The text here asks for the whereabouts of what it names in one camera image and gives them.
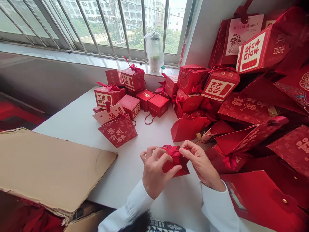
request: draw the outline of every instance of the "pink card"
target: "pink card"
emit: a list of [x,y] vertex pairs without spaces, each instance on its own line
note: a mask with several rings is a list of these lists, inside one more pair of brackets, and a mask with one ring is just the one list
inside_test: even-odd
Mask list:
[[227,37],[226,56],[237,55],[239,47],[262,30],[264,15],[249,16],[249,22],[243,24],[240,18],[231,19]]
[[104,110],[102,112],[96,113],[95,115],[93,115],[93,117],[95,120],[98,121],[98,123],[100,123],[100,125],[103,125],[112,121],[120,114],[125,114],[125,110],[122,108],[121,104],[118,103],[110,107],[109,113],[107,112],[107,110]]

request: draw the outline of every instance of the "dark hair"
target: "dark hair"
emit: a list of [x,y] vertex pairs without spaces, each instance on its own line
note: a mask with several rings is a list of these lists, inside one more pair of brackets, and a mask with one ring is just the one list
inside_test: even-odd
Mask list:
[[146,232],[148,229],[147,227],[150,224],[150,219],[151,214],[148,210],[135,219],[131,225],[122,228],[119,232]]

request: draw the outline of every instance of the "plastic bag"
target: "plastic bag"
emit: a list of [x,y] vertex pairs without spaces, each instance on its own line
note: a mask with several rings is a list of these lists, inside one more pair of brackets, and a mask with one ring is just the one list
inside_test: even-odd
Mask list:
[[147,33],[144,36],[144,39],[146,41],[146,52],[150,70],[158,72],[164,64],[164,54],[160,34],[158,32]]

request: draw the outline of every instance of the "person's left hand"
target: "person's left hand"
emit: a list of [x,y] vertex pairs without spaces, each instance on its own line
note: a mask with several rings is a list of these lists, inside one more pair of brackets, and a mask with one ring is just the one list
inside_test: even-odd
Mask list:
[[144,163],[143,185],[148,195],[155,200],[165,188],[169,180],[182,167],[174,166],[167,173],[162,172],[162,167],[166,162],[173,162],[173,158],[166,153],[166,150],[157,146],[148,147],[147,151],[141,153]]

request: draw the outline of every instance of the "person's right hand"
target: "person's right hand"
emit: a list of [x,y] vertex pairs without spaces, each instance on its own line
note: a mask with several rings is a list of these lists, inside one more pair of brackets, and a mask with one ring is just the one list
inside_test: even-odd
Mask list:
[[180,154],[192,162],[201,182],[213,190],[224,192],[226,187],[221,181],[217,170],[206,156],[204,149],[189,140],[186,140],[181,147],[179,149]]

